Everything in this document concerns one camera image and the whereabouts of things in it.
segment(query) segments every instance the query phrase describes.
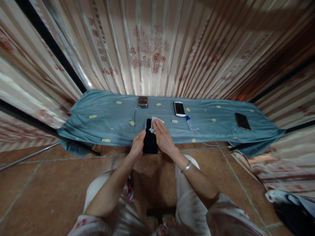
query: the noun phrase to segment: woman's left hand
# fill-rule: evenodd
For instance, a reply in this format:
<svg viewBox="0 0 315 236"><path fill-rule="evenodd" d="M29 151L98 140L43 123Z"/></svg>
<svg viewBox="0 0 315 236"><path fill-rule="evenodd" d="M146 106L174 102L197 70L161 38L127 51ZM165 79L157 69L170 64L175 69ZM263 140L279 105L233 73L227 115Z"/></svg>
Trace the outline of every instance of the woman's left hand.
<svg viewBox="0 0 315 236"><path fill-rule="evenodd" d="M146 134L146 131L143 130L136 137L134 137L129 155L132 155L133 157L137 157L137 158L142 156L143 154L142 149L144 145L143 140L144 140L145 134Z"/></svg>

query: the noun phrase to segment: shirt sleeve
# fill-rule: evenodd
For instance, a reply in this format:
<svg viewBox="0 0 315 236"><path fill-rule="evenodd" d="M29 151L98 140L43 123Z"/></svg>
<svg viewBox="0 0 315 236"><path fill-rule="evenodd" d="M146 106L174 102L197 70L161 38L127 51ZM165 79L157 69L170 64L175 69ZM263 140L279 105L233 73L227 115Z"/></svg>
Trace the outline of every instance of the shirt sleeve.
<svg viewBox="0 0 315 236"><path fill-rule="evenodd" d="M207 224L211 235L265 235L226 195L220 193L219 199L207 212Z"/></svg>
<svg viewBox="0 0 315 236"><path fill-rule="evenodd" d="M108 236L111 234L110 228L101 218L80 215L68 236Z"/></svg>

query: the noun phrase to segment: pants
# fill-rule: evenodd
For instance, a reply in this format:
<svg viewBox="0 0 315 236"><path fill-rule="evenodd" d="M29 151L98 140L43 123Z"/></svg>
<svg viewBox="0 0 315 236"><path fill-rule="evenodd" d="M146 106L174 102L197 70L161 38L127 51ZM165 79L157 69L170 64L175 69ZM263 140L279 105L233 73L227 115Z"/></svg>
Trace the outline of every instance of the pants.
<svg viewBox="0 0 315 236"><path fill-rule="evenodd" d="M185 155L185 157L200 169L194 158L189 155ZM90 184L83 212L113 171L104 173ZM211 235L206 222L207 208L191 188L178 166L175 167L175 178L178 197L175 219L177 225L170 228L170 234ZM105 223L111 228L113 235L151 235L152 232L148 225L138 216L135 205L128 201L127 193L126 185L114 212Z"/></svg>

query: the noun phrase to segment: bangle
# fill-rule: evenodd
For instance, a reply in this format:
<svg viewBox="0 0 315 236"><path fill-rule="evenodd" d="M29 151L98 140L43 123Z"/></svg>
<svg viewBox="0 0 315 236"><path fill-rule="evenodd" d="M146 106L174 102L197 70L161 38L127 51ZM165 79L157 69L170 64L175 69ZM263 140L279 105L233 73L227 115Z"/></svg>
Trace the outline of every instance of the bangle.
<svg viewBox="0 0 315 236"><path fill-rule="evenodd" d="M186 171L188 171L188 169L190 168L191 165L191 161L189 160L188 164L186 165L186 167L181 171L182 174L184 174Z"/></svg>

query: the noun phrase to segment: tiled floor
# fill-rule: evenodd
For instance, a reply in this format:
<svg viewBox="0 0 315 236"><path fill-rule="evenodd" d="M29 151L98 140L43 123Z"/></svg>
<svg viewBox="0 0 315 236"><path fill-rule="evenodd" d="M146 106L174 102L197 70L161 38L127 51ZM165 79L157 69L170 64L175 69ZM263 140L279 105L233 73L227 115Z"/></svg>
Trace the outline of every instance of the tiled floor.
<svg viewBox="0 0 315 236"><path fill-rule="evenodd" d="M178 148L194 157L200 169L267 235L291 235L265 199L264 187L234 160L225 143L219 144L184 144ZM0 166L41 148L0 153ZM127 147L96 149L103 156L77 158L57 145L1 171L0 235L66 235L83 211L90 182L116 168L129 151ZM138 212L145 215L146 208L176 205L175 167L167 155L143 155L134 170L139 183L135 195L142 203Z"/></svg>

